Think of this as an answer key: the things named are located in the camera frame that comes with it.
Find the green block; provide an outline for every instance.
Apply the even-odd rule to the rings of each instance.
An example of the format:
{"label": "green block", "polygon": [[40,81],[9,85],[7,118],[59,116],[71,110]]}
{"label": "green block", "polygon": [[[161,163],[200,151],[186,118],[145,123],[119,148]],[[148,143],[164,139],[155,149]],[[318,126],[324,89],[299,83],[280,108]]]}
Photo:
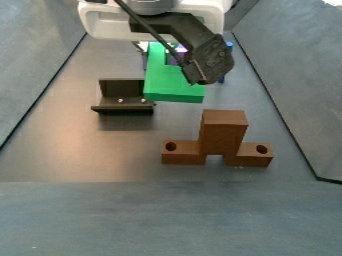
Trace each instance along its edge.
{"label": "green block", "polygon": [[149,43],[144,97],[148,101],[202,103],[206,88],[188,85],[179,66],[165,65],[165,50],[160,43]]}

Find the brown wooden block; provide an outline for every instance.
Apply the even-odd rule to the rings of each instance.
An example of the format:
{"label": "brown wooden block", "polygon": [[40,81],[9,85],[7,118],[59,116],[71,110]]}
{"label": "brown wooden block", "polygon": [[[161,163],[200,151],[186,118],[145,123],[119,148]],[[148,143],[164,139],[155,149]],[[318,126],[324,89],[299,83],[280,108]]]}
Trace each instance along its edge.
{"label": "brown wooden block", "polygon": [[206,155],[199,154],[198,141],[165,140],[163,142],[163,164],[204,165],[206,157]]}
{"label": "brown wooden block", "polygon": [[248,127],[239,110],[203,110],[199,145],[206,155],[235,155]]}
{"label": "brown wooden block", "polygon": [[224,155],[226,165],[267,167],[274,154],[268,143],[242,142],[235,157]]}

